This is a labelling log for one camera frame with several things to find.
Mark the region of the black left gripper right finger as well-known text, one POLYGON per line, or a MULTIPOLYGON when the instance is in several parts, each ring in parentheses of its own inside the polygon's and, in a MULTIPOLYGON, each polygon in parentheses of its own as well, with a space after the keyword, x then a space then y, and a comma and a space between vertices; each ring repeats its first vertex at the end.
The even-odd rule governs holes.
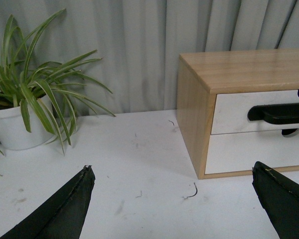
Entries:
POLYGON ((299 239, 299 184, 257 161, 252 185, 281 239, 299 239))

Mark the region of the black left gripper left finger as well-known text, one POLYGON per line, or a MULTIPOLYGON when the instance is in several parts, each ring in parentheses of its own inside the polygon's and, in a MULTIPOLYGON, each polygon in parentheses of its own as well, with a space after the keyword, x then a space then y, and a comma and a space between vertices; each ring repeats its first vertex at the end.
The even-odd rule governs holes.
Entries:
POLYGON ((86 219, 95 174, 84 166, 2 239, 78 239, 86 219))

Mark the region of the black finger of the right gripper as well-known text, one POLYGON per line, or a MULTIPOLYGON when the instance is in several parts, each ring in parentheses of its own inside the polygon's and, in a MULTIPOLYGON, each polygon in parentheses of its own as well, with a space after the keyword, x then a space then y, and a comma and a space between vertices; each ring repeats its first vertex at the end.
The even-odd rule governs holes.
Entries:
POLYGON ((299 90, 248 94, 248 132, 299 128, 299 90))

